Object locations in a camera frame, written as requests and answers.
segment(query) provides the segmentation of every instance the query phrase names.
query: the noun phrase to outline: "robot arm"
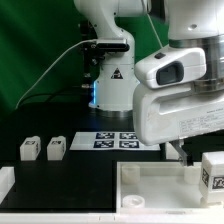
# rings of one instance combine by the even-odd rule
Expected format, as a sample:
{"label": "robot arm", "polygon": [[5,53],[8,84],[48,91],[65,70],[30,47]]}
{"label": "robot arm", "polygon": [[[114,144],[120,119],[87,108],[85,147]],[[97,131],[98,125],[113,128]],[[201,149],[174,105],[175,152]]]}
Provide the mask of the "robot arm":
{"label": "robot arm", "polygon": [[106,50],[99,77],[94,82],[94,99],[89,107],[103,116],[131,116],[133,92],[138,84],[134,74],[135,41],[130,33],[116,25],[115,17],[145,15],[150,4],[147,0],[74,2],[96,31],[98,39],[95,47]]}
{"label": "robot arm", "polygon": [[165,2],[169,46],[135,67],[134,126],[146,145],[224,128],[224,2]]}
{"label": "robot arm", "polygon": [[147,13],[147,0],[74,0],[75,6],[94,26],[97,37],[125,38],[115,17],[141,16]]}

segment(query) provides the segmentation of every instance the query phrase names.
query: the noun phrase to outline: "black surface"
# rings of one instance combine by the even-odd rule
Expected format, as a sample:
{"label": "black surface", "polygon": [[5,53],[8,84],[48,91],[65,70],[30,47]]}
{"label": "black surface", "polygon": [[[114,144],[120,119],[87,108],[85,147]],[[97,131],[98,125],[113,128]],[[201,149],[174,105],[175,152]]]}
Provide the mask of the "black surface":
{"label": "black surface", "polygon": [[[133,131],[132,118],[110,119],[69,103],[27,104],[0,125],[0,167],[15,167],[16,183],[0,212],[115,212],[116,163],[159,161],[161,152],[69,151],[77,131]],[[20,161],[27,137],[40,136],[41,152],[33,162]],[[47,161],[52,137],[65,136],[61,162]]]}

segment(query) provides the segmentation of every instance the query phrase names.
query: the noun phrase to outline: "green screen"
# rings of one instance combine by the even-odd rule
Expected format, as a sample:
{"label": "green screen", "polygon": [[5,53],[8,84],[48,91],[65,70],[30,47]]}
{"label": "green screen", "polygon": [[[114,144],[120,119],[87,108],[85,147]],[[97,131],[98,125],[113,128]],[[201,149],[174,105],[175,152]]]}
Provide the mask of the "green screen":
{"label": "green screen", "polygon": [[[0,1],[0,119],[14,110],[19,98],[66,49],[81,41],[80,20],[84,17],[73,0]],[[116,23],[134,36],[136,62],[159,49],[146,16],[117,18]],[[167,26],[154,24],[162,43],[167,44]],[[82,76],[82,54],[74,50],[30,94],[79,85]]]}

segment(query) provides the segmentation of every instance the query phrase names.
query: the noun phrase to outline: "black label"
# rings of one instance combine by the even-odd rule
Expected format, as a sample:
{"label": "black label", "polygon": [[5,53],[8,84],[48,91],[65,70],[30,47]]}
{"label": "black label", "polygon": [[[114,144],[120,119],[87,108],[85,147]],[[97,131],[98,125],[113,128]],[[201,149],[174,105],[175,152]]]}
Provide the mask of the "black label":
{"label": "black label", "polygon": [[123,79],[120,70],[117,68],[112,75],[111,79]]}

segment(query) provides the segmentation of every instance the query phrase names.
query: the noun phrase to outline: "white box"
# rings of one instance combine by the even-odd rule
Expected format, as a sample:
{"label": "white box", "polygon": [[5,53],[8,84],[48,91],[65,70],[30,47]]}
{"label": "white box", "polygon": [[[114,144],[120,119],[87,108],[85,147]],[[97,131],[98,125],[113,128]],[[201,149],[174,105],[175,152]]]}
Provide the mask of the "white box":
{"label": "white box", "polygon": [[207,203],[224,201],[224,152],[203,154],[199,188]]}
{"label": "white box", "polygon": [[41,150],[40,137],[26,138],[20,146],[20,157],[22,161],[36,160]]}
{"label": "white box", "polygon": [[66,139],[63,136],[54,137],[47,146],[48,160],[62,160],[66,151]]}

